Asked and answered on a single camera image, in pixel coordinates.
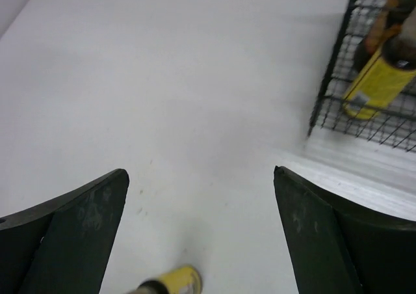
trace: black metal wire basket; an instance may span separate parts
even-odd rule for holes
[[[344,104],[350,103],[343,99],[343,95],[358,74],[353,69],[354,53],[379,13],[386,10],[385,2],[349,0],[311,115],[309,135],[315,126],[320,126],[416,152],[416,80],[408,84],[385,109],[365,104],[360,106],[360,109],[374,111],[374,117],[369,120],[352,118],[343,109]]]

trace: bottle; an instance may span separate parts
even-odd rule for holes
[[[193,266],[186,265],[143,282],[130,294],[201,294],[202,279]]]
[[[416,77],[416,8],[400,34],[382,44],[343,96],[345,113],[369,120],[386,108]]]
[[[360,72],[378,47],[397,35],[404,20],[416,7],[416,0],[387,0],[384,9],[372,24],[369,33],[359,43],[354,53],[353,67]]]

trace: white floor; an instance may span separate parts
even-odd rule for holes
[[[275,165],[416,219],[414,155],[320,130],[306,140],[345,5],[30,0],[0,40],[0,214],[122,167],[102,293],[185,262],[206,294],[297,293]]]

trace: scuff mark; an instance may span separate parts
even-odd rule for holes
[[[88,206],[86,207],[86,213],[83,219],[83,228],[99,230],[103,222],[103,216],[98,211],[98,205],[94,202],[94,192],[88,197],[87,204]]]
[[[296,223],[296,232],[300,233],[302,231],[302,223],[301,223],[301,220],[300,220],[298,214],[293,213],[292,214],[292,220],[293,220],[293,222]]]
[[[77,211],[77,219],[78,219],[79,221],[81,221],[81,220],[83,220],[83,219],[84,219],[84,217],[85,217],[85,208],[83,208],[83,207],[79,207],[79,208],[78,208],[78,211]]]
[[[111,196],[111,188],[106,187],[103,191],[103,201],[108,202],[110,200],[110,196]]]

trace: yellow spray can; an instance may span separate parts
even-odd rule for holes
[[[143,282],[134,294],[201,294],[202,279],[193,266],[186,265]]]
[[[369,120],[385,109],[416,77],[416,9],[402,32],[378,48],[344,93],[343,108],[352,118]]]

